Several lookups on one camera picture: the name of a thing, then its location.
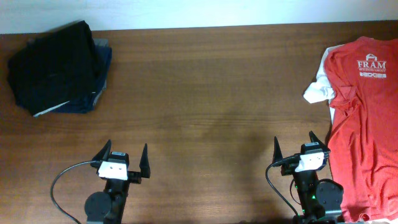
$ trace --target white backdrop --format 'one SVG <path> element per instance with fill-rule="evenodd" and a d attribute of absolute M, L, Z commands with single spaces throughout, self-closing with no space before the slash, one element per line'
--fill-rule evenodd
<path fill-rule="evenodd" d="M 0 34 L 398 19 L 397 0 L 0 0 Z"/>

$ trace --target red fabric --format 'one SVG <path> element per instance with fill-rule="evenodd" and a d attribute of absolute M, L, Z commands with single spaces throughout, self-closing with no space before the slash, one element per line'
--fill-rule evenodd
<path fill-rule="evenodd" d="M 325 71 L 336 92 L 328 147 L 344 187 L 345 221 L 398 218 L 398 39 L 367 37 L 330 52 Z"/>

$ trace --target stack of folded clothes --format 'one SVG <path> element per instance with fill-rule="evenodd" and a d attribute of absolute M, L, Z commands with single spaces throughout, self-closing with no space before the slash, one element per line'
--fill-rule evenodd
<path fill-rule="evenodd" d="M 17 105 L 31 115 L 87 113 L 106 88 L 112 49 L 82 21 L 36 39 L 9 61 Z"/>

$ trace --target white cloth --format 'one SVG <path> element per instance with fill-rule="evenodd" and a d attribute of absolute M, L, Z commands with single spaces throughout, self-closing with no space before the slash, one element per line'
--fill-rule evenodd
<path fill-rule="evenodd" d="M 328 100 L 329 104 L 335 97 L 335 91 L 332 89 L 329 79 L 326 75 L 325 69 L 323 68 L 323 63 L 325 62 L 329 52 L 332 50 L 341 47 L 343 45 L 338 45 L 334 47 L 329 47 L 325 50 L 325 53 L 323 53 L 321 63 L 319 65 L 319 69 L 317 72 L 317 81 L 313 82 L 310 84 L 310 86 L 305 90 L 304 92 L 304 98 L 309 102 L 309 103 L 317 103 L 321 102 L 324 100 Z M 330 119 L 331 123 L 333 124 L 333 118 L 335 115 L 335 109 L 329 107 L 330 109 Z M 390 224 L 398 224 L 398 219 L 395 220 L 388 220 L 386 218 L 379 219 L 379 220 L 373 220 L 366 222 L 369 224 L 379 224 L 379 223 L 390 223 Z"/>

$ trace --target fram logo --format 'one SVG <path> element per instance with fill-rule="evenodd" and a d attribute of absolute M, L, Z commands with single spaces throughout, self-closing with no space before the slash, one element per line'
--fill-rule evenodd
<path fill-rule="evenodd" d="M 368 54 L 366 60 L 357 60 L 359 73 L 362 77 L 369 78 L 386 78 L 387 61 L 378 61 L 373 54 Z"/>

